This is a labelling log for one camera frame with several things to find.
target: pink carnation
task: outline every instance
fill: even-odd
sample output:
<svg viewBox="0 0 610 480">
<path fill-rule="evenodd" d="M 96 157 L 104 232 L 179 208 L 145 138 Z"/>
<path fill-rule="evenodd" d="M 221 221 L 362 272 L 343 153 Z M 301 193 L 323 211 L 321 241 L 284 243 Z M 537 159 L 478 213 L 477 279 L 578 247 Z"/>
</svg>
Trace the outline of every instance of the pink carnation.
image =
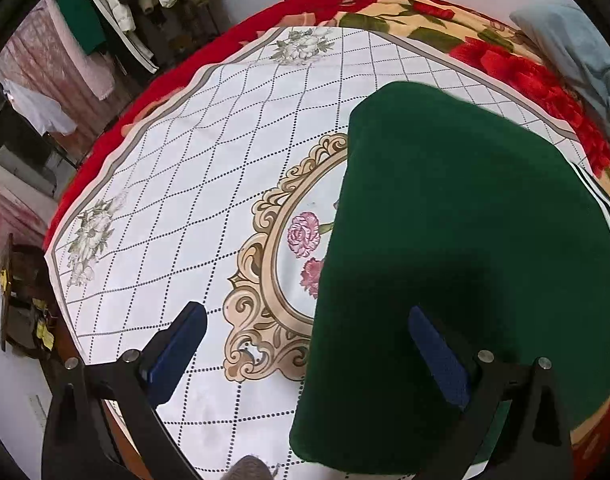
<svg viewBox="0 0 610 480">
<path fill-rule="evenodd" d="M 325 259 L 317 260 L 312 258 L 305 262 L 305 266 L 303 267 L 303 271 L 300 273 L 302 280 L 300 280 L 300 285 L 302 285 L 307 292 L 311 296 L 313 296 L 316 300 L 318 299 L 318 282 L 320 280 L 320 271 L 323 270 L 323 264 L 325 263 Z"/>
<path fill-rule="evenodd" d="M 287 243 L 297 258 L 309 256 L 320 243 L 318 218 L 312 212 L 305 211 L 291 219 L 287 230 Z"/>
</svg>

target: light blue fabric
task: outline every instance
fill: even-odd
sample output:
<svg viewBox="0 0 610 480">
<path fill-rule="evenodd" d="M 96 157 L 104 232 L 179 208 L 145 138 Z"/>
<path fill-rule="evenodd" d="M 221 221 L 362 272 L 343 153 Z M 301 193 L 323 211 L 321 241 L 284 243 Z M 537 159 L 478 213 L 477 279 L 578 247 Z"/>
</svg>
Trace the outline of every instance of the light blue fabric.
<svg viewBox="0 0 610 480">
<path fill-rule="evenodd" d="M 525 7 L 510 18 L 585 99 L 610 140 L 610 46 L 590 19 L 577 7 L 554 4 Z"/>
</svg>

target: pink curtain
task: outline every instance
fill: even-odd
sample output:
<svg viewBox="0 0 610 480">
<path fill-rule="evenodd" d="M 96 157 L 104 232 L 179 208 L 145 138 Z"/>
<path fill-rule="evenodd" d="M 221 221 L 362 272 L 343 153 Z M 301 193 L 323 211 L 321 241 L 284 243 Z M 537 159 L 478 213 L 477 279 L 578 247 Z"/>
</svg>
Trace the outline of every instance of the pink curtain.
<svg viewBox="0 0 610 480">
<path fill-rule="evenodd" d="M 115 90 L 98 100 L 79 74 L 54 28 L 44 0 L 19 25 L 0 53 L 0 80 L 7 78 L 60 103 L 78 125 L 70 135 L 53 137 L 75 160 L 82 160 L 108 122 L 131 96 L 115 73 Z"/>
<path fill-rule="evenodd" d="M 14 243 L 40 247 L 47 224 L 27 205 L 0 184 L 0 256 L 9 233 Z"/>
</svg>

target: folded green garment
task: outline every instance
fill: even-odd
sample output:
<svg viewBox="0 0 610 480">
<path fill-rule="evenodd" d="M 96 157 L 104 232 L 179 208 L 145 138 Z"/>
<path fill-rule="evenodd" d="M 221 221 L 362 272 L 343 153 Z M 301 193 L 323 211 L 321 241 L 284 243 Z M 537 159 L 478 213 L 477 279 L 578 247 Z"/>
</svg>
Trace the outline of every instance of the folded green garment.
<svg viewBox="0 0 610 480">
<path fill-rule="evenodd" d="M 550 358 L 572 428 L 610 394 L 610 229 L 597 197 L 536 134 L 395 82 L 351 114 L 290 434 L 299 458 L 406 474 L 440 447 L 460 411 L 407 332 L 414 305 L 475 350 Z"/>
</svg>

